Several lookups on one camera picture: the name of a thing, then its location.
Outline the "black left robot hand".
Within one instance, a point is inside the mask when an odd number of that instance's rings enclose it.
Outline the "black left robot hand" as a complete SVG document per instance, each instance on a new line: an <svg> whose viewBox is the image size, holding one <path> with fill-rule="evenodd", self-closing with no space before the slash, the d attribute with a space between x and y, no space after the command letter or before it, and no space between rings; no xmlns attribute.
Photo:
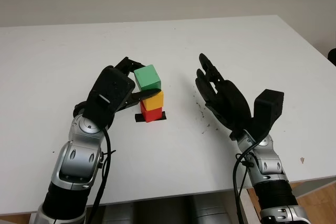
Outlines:
<svg viewBox="0 0 336 224"><path fill-rule="evenodd" d="M128 77L130 72L144 67L143 64L133 61L128 57L122 59L116 66L115 71L117 74L117 98L120 102L117 111L124 110L131 106L137 105L140 101L151 98L161 92L161 89L154 88L144 91L133 93L135 82Z"/></svg>

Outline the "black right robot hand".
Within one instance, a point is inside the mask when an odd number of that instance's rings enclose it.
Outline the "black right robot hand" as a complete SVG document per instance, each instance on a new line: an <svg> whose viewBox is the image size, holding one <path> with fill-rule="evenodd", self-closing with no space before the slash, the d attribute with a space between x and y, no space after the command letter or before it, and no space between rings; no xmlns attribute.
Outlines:
<svg viewBox="0 0 336 224"><path fill-rule="evenodd" d="M225 80L204 54L199 55L199 60L202 69L196 71L195 83L205 106L232 131L230 138L235 140L243 134L251 120L249 105L239 89Z"/></svg>

